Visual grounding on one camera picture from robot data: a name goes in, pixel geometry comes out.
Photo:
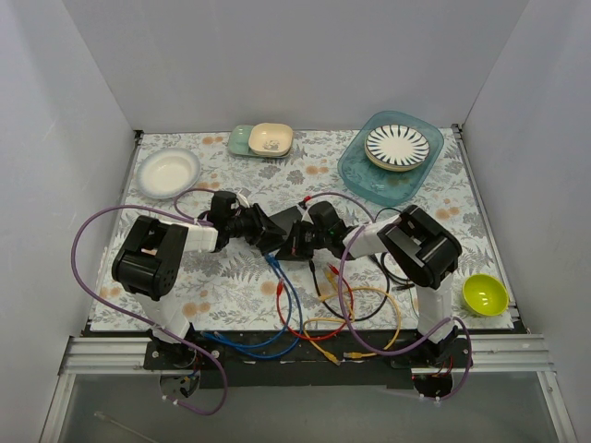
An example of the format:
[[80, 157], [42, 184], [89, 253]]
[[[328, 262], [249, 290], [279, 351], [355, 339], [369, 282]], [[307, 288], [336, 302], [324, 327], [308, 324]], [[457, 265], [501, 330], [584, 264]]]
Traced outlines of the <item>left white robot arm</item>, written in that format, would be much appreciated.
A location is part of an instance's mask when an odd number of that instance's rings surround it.
[[168, 342], [166, 360], [185, 369], [195, 362], [197, 348], [185, 339], [189, 316], [171, 294], [183, 255], [218, 252], [232, 238], [243, 238], [266, 254], [277, 249], [286, 236], [285, 229], [258, 204], [229, 191], [216, 191], [203, 221], [169, 222], [139, 216], [115, 257], [112, 278], [134, 295], [148, 320], [155, 323], [153, 335]]

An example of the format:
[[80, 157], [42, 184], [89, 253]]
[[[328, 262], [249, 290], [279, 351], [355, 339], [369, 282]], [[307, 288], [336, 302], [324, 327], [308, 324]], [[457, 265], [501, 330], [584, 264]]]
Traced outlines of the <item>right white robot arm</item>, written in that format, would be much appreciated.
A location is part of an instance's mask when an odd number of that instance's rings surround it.
[[456, 337], [452, 321], [452, 281], [462, 255], [459, 241], [416, 205], [384, 221], [348, 226], [327, 201], [311, 206], [291, 231], [275, 257], [309, 261], [317, 250], [353, 260], [388, 253], [415, 285], [417, 332], [426, 337], [417, 347], [419, 359], [439, 366], [452, 354]]

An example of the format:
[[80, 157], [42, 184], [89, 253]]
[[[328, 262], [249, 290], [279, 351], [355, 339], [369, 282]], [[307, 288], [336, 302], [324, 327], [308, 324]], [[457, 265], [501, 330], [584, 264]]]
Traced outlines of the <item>black network switch box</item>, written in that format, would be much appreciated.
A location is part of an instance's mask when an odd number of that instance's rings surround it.
[[284, 231], [283, 239], [286, 239], [291, 233], [294, 223], [302, 219], [302, 211], [299, 206], [295, 205], [271, 215], [270, 219]]

